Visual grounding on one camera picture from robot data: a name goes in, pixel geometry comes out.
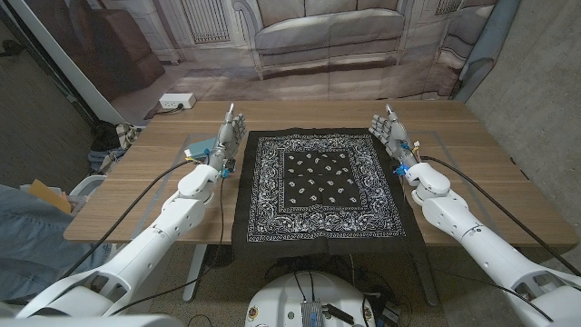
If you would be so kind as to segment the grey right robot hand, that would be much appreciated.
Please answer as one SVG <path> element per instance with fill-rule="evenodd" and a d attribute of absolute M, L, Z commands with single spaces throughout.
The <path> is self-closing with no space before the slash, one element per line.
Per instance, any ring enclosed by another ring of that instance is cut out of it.
<path fill-rule="evenodd" d="M 385 109 L 386 117 L 373 115 L 369 132 L 385 146 L 388 155 L 400 163 L 402 170 L 407 171 L 419 162 L 415 146 L 392 106 L 386 104 Z"/>

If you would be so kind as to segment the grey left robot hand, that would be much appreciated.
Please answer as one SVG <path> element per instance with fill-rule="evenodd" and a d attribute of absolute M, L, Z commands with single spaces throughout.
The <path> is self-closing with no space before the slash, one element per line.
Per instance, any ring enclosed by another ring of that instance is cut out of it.
<path fill-rule="evenodd" d="M 234 103 L 231 103 L 211 150 L 208 165 L 220 171 L 226 163 L 234 160 L 246 132 L 244 115 L 236 114 Z"/>

